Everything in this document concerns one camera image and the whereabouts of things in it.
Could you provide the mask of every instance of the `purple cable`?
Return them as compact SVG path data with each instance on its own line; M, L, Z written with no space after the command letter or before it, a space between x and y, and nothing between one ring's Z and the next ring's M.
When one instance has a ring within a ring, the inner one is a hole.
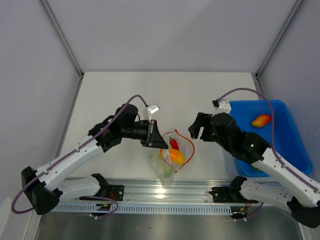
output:
M85 196L85 197L86 198L91 198L91 199L100 199L100 200L106 200L106 201L113 202L116 205L116 208L114 210L112 210L111 212L108 212L108 213L106 213L104 215L101 215L101 216L94 216L94 215L91 215L91 214L88 215L87 213L81 213L81 214L77 214L77 215L66 217L66 218L64 218L62 220L55 221L55 222L52 222L52 223L45 222L44 224L46 224L46 225L61 224L61 223L64 223L65 221L67 221L67 220L74 219L74 218L81 217L81 216L96 217L96 219L103 219L103 218L106 218L106 217L109 217L110 215L112 215L119 208L118 202L116 200L111 199L111 198L101 197L101 196Z
M260 209L262 209L262 206L263 206L263 205L264 205L264 203L262 202L261 205L259 206L259 208L254 211L254 213L252 213L251 215L249 215L249 216L247 216L247 217L243 217L243 218L236 219L235 222L240 222L240 221L244 221L245 219L252 218L254 215L257 214L257 212L259 212Z
M240 90L245 90L245 91L249 91L249 92L253 92L257 95L259 95L263 100L266 101L266 103L268 104L270 110L271 110L271 149L272 149L272 152L275 156L275 158L279 161L279 163L284 166L292 175L294 175L296 178L298 178L301 182L303 182L304 184L306 184L308 187L310 187L311 189L313 189L314 191L318 191L318 188L313 186L311 183L309 183L308 181L304 180L300 175L298 175L296 172L294 172L290 167L288 166L285 166L285 163L282 161L282 159L279 157L277 151L276 151L276 147L275 147L275 113L274 113L274 109L270 103L270 101L268 99L265 98L265 96L256 91L256 90L253 90L251 88L246 88L246 87L239 87L239 88L235 88L231 91L228 91L227 93L223 94L221 97L219 97L217 99L218 102L220 102L225 96L233 93L233 92L236 92L236 91L240 91Z
M146 101L143 99L142 96L140 95L134 95L132 97L130 97L130 99L123 105L123 107L118 111L118 113L116 115L114 115L114 117L111 119L111 121L105 125L104 128L102 128L96 135L94 135L92 138L90 138L88 141L86 141L85 143L83 143L81 146L79 146L79 150L82 149L85 145L87 145L88 143L90 143L92 140L96 139L100 134L102 134L113 122L114 120L117 119L117 117L119 117L119 115L125 110L125 108L128 106L128 104L135 98L140 98L142 100L142 102L144 103L144 105L147 107L148 104L146 103ZM63 160L67 159L68 157L70 157L72 154L75 154L77 152L77 150L73 150L71 152L69 152L68 154L64 155L62 158L60 158L58 161L56 161L54 164L52 164L50 167L48 167L46 170L49 172L51 169L53 169L55 166L57 166L59 163L61 163ZM39 178L41 178L43 175L45 175L45 172L40 173L38 176L36 176L35 178L33 178L30 182L28 182L19 192L18 194L15 196L15 198L12 201L11 204L11 211L14 214L25 214L27 212L32 211L34 208L31 207L27 210L23 210L23 211L18 211L15 209L16 203L18 201L18 199L20 198L20 196L22 195L22 193L31 185L33 184L36 180L38 180Z

